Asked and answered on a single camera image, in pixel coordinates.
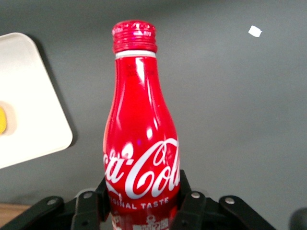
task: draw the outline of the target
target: bottle neck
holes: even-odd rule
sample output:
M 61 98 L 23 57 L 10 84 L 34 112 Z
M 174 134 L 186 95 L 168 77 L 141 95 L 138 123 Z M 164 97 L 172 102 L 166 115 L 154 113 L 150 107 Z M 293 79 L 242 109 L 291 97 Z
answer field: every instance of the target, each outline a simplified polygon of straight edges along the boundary
M 115 54 L 115 59 L 125 58 L 125 57 L 134 57 L 134 56 L 143 56 L 143 57 L 153 57 L 155 58 L 155 52 L 149 50 L 125 50 Z
M 115 66 L 115 104 L 119 106 L 129 104 L 131 108 L 152 106 L 150 104 L 153 102 L 164 104 L 154 52 L 146 50 L 119 52 Z

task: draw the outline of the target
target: wooden surface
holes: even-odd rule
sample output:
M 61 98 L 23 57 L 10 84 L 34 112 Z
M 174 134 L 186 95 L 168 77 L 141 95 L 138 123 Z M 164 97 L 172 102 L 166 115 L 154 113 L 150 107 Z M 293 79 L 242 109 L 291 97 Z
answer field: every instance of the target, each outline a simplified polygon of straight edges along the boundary
M 27 205 L 0 204 L 0 227 L 23 213 L 29 207 Z

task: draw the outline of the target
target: yellow object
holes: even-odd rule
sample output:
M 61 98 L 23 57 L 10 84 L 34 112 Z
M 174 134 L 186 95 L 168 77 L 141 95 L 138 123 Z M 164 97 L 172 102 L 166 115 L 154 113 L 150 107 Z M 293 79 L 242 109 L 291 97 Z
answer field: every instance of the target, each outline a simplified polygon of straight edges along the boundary
M 0 134 L 6 129 L 6 116 L 4 110 L 0 107 Z

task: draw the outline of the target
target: coca-cola logo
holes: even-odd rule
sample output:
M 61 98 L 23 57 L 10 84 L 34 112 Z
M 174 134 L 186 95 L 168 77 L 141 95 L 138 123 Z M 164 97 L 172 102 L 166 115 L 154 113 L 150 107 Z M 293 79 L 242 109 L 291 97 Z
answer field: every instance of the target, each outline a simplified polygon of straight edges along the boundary
M 167 158 L 166 162 L 166 153 L 167 148 L 170 147 L 169 145 L 176 148 L 173 157 L 174 161 L 171 163 L 169 158 Z M 125 154 L 125 157 L 121 157 L 115 151 L 111 151 L 109 155 L 104 154 L 106 185 L 110 192 L 121 196 L 112 185 L 124 179 L 125 192 L 130 199 L 139 199 L 148 193 L 151 193 L 152 197 L 158 197 L 167 186 L 169 191 L 178 186 L 180 172 L 177 140 L 169 138 L 156 142 L 136 162 L 132 158 L 132 145 L 125 148 L 121 153 L 121 155 Z M 151 169 L 162 165 L 164 167 L 157 172 L 148 170 L 149 165 L 152 165 Z M 139 189 L 145 184 L 146 186 L 141 193 L 135 191 L 135 189 Z

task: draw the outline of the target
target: metal screw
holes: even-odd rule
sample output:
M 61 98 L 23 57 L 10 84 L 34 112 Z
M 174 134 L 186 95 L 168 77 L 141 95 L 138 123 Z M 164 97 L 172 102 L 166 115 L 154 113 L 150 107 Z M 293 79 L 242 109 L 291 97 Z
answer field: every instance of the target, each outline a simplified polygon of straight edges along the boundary
M 200 198 L 200 194 L 198 193 L 198 192 L 193 192 L 192 194 L 191 194 L 191 197 L 193 197 L 193 198 L 195 198 L 195 199 L 198 199 L 198 198 Z
M 47 205 L 53 205 L 53 204 L 55 204 L 57 201 L 58 201 L 57 198 L 52 199 L 52 200 L 49 200 L 49 201 L 47 202 Z
M 84 195 L 83 195 L 83 198 L 84 198 L 84 199 L 88 199 L 88 198 L 90 198 L 92 195 L 93 195 L 93 193 L 89 192 L 89 193 L 84 194 Z
M 225 199 L 225 202 L 230 204 L 230 205 L 233 205 L 235 203 L 235 200 L 233 198 L 231 198 L 231 197 L 227 197 Z

